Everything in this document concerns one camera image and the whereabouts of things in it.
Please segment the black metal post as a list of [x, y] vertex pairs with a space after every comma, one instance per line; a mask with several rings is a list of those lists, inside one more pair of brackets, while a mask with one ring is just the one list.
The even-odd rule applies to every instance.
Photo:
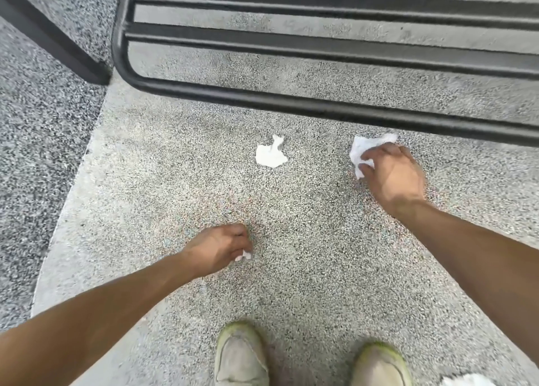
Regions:
[[87, 83], [109, 84], [106, 64], [95, 61], [29, 0], [0, 0], [0, 17]]

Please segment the person's left forearm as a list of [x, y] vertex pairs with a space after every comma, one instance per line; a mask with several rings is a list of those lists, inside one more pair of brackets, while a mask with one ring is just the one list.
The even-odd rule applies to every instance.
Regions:
[[0, 386], [70, 386], [154, 306], [203, 274], [182, 251], [0, 334]]

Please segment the large white tissue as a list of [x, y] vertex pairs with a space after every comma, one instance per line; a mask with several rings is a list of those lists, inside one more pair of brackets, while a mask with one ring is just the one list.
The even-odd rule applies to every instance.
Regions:
[[372, 159], [362, 159], [362, 155], [364, 154], [364, 152], [385, 143], [396, 143], [397, 140], [398, 134], [395, 133], [385, 133], [381, 137], [362, 137], [359, 135], [355, 136], [349, 153], [349, 158], [354, 165], [356, 179], [359, 180], [361, 178], [364, 178], [364, 174], [360, 170], [361, 164], [366, 164], [372, 169], [374, 169], [374, 162]]

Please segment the person's left shoe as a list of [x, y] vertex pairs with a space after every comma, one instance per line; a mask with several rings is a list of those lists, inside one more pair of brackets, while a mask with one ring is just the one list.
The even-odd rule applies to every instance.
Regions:
[[217, 339], [214, 386], [270, 386], [263, 340], [246, 321], [226, 325]]

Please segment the person's right shoe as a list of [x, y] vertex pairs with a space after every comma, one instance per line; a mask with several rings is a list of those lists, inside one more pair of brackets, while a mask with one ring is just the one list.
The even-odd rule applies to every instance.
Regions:
[[349, 386], [413, 386], [402, 355], [390, 344], [368, 342], [353, 365]]

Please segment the person's right hand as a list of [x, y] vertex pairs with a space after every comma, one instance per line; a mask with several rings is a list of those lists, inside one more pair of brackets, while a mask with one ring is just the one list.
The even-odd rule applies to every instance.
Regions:
[[374, 169], [363, 172], [369, 190], [393, 218], [403, 220], [416, 203], [426, 202], [426, 179], [408, 148], [385, 143], [362, 155], [374, 160]]

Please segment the person's left hand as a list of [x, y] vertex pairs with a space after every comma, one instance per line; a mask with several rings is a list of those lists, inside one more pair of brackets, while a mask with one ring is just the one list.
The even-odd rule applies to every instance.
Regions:
[[232, 263], [230, 225], [205, 228], [185, 245], [179, 253], [179, 266], [184, 280], [192, 281], [211, 275]]

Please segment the person's shoe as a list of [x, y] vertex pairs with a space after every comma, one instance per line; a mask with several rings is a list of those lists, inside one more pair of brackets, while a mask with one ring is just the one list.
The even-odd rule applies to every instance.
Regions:
[[263, 340], [246, 321], [226, 325], [217, 339], [214, 386], [270, 386]]
[[413, 386], [402, 355], [390, 344], [368, 342], [353, 365], [349, 386]]

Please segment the flat white paper piece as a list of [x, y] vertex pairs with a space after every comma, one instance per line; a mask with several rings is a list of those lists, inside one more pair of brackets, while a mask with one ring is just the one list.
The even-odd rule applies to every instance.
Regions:
[[280, 151], [280, 146], [285, 138], [273, 134], [271, 145], [259, 144], [255, 151], [255, 161], [258, 165], [270, 167], [272, 169], [284, 165], [288, 162], [286, 155]]

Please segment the person's right forearm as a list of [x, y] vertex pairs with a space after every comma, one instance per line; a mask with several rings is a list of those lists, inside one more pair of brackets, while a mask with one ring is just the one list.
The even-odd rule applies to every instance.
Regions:
[[539, 366], [539, 250], [442, 212], [425, 200], [397, 200], [386, 210]]

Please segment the white paper at picture edge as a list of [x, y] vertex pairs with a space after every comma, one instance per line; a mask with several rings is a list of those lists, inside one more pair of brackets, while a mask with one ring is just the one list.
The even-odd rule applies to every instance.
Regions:
[[468, 373], [455, 376], [445, 376], [441, 379], [439, 386], [497, 386], [491, 379], [475, 373]]

